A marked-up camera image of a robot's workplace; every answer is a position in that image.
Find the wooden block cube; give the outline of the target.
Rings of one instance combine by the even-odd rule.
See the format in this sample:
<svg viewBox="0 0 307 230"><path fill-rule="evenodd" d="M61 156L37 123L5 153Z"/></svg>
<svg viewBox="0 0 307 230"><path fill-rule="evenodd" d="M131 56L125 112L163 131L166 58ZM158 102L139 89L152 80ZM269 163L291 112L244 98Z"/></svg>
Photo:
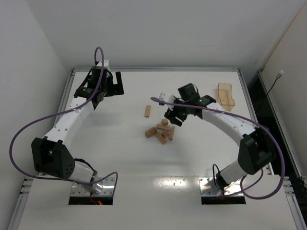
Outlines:
<svg viewBox="0 0 307 230"><path fill-rule="evenodd" d="M168 119L164 118L161 120L162 125L168 125Z"/></svg>

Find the long wooden block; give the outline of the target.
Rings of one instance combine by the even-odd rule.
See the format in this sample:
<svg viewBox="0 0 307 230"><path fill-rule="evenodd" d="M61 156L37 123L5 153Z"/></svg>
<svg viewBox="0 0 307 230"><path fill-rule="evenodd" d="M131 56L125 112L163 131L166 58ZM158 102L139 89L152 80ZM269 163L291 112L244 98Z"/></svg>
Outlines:
<svg viewBox="0 0 307 230"><path fill-rule="evenodd" d="M151 106L147 105L146 108L145 108L144 117L149 118L150 117L150 113L151 113Z"/></svg>

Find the amber transparent plastic bin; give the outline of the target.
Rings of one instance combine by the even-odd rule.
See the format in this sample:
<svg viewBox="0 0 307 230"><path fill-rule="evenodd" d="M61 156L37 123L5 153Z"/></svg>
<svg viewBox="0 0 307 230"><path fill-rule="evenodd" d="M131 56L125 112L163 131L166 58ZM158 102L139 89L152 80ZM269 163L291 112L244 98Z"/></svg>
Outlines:
<svg viewBox="0 0 307 230"><path fill-rule="evenodd" d="M232 84L218 83L216 88L216 100L222 108L231 112L236 105L232 96Z"/></svg>

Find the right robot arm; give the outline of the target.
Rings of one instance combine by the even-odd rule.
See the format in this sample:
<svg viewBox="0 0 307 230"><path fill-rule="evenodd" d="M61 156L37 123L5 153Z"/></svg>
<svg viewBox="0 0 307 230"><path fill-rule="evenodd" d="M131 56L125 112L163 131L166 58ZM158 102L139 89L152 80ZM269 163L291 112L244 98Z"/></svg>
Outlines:
<svg viewBox="0 0 307 230"><path fill-rule="evenodd" d="M180 87L178 92L179 97L159 95L159 100L168 107L165 118L180 127L188 115L196 116L221 130L238 146L237 159L214 177L218 188L224 189L244 176L256 174L276 158L275 144L267 131L241 117L231 116L211 96L200 96L192 83Z"/></svg>

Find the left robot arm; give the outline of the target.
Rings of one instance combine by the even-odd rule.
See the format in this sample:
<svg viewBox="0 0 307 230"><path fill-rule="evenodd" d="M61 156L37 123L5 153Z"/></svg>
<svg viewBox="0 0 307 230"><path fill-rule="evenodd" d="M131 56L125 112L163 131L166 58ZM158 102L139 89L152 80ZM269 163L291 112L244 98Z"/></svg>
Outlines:
<svg viewBox="0 0 307 230"><path fill-rule="evenodd" d="M86 118L106 97L123 95L121 73L112 75L109 61L95 62L77 88L69 109L43 138L35 138L31 149L35 170L62 180L71 180L95 193L102 188L97 171L70 153L72 140Z"/></svg>

